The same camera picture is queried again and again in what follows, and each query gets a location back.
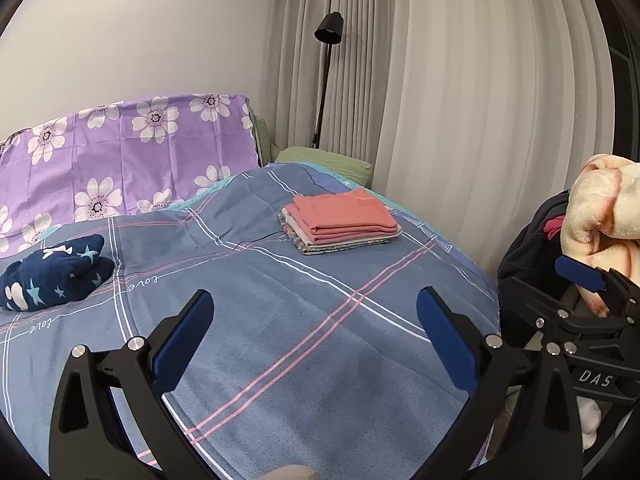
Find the black floor lamp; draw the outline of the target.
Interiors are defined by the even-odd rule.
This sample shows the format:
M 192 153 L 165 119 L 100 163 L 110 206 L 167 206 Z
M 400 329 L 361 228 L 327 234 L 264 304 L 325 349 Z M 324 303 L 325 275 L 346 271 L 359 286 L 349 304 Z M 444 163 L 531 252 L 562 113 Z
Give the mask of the black floor lamp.
M 326 90 L 328 90 L 332 49 L 334 46 L 341 43 L 343 39 L 343 28 L 344 18 L 342 17 L 342 14 L 338 11 L 333 11 L 326 14 L 320 25 L 314 32 L 314 38 L 316 38 L 320 42 L 320 44 L 324 45 L 324 58 L 322 64 L 320 103 L 318 106 L 316 128 L 314 129 L 314 136 L 312 137 L 311 141 L 311 145 L 313 148 L 318 148 L 320 146 L 324 108 L 326 107 Z

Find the white pleated curtain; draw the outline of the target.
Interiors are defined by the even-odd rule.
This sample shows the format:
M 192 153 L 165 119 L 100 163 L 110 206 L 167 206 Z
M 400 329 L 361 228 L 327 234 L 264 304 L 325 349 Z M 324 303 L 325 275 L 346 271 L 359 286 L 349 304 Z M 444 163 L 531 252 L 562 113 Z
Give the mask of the white pleated curtain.
M 276 148 L 370 162 L 376 192 L 487 272 L 549 196 L 611 151 L 614 84 L 594 0 L 272 0 L 260 111 Z

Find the cream fleece blanket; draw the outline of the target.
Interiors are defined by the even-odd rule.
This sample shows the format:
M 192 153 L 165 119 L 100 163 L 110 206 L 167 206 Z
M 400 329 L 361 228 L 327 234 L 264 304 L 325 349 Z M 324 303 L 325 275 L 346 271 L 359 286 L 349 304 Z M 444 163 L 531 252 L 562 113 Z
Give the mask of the cream fleece blanket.
M 562 254 L 638 283 L 639 238 L 639 165 L 615 155 L 592 156 L 570 189 Z

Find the blue plaid bed cover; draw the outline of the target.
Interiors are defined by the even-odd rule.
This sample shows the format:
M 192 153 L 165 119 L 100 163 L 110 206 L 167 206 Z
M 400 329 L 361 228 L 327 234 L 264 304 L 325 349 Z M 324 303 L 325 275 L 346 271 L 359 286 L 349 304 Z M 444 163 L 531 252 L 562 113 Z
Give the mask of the blue plaid bed cover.
M 407 479 L 465 401 L 416 316 L 431 286 L 484 333 L 498 327 L 486 275 L 425 223 L 398 214 L 387 244 L 305 256 L 278 211 L 342 192 L 314 168 L 240 174 L 192 202 L 150 214 L 58 224 L 44 244 L 105 240 L 112 278 L 88 298 L 1 315 L 1 411 L 32 457 L 48 461 L 55 390 L 76 344 L 120 347 L 152 332 L 194 292 L 215 317 L 165 405 L 226 479 L 288 464 L 325 479 Z

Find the green pillow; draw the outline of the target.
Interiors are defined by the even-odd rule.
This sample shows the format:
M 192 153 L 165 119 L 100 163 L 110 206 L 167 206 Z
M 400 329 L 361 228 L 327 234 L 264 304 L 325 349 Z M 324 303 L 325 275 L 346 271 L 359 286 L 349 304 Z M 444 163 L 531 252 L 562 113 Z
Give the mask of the green pillow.
M 373 166 L 370 162 L 323 151 L 320 148 L 304 148 L 303 146 L 291 146 L 280 151 L 276 162 L 310 162 L 326 167 L 341 177 L 366 188 L 370 185 L 373 172 Z

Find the folded clothes stack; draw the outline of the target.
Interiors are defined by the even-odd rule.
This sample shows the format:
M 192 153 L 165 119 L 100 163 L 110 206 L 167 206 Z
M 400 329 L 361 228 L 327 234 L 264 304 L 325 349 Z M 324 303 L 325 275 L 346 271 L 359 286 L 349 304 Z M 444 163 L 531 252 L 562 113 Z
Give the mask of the folded clothes stack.
M 356 249 L 360 247 L 387 244 L 392 240 L 397 240 L 402 234 L 401 226 L 397 226 L 393 234 L 378 235 L 340 235 L 333 242 L 316 243 L 303 231 L 297 221 L 282 209 L 277 213 L 280 226 L 288 240 L 304 256 L 318 256 L 329 254 L 330 252 L 344 252 L 344 250 Z

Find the purple floral pillow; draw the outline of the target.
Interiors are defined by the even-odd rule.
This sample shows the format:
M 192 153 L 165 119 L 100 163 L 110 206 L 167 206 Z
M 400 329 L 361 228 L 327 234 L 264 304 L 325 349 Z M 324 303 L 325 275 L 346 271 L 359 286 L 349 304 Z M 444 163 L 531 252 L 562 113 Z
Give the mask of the purple floral pillow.
M 1 253 L 74 222 L 185 202 L 258 166 L 242 94 L 153 96 L 85 108 L 1 143 Z

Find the navy star fleece blanket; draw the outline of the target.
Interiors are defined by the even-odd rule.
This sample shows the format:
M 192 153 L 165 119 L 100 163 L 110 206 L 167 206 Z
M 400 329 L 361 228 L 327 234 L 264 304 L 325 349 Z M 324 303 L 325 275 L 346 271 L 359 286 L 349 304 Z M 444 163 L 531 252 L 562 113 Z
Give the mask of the navy star fleece blanket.
M 1 307 L 35 312 L 87 298 L 113 274 L 101 255 L 104 237 L 92 234 L 38 249 L 1 272 Z

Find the salmon pink bear sweater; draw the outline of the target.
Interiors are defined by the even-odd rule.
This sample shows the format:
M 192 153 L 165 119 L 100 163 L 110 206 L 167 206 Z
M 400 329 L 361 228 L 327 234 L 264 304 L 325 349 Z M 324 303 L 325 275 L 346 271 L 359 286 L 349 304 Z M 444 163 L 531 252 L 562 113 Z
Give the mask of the salmon pink bear sweater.
M 365 188 L 345 193 L 295 196 L 285 210 L 312 242 L 333 243 L 394 235 L 398 223 Z

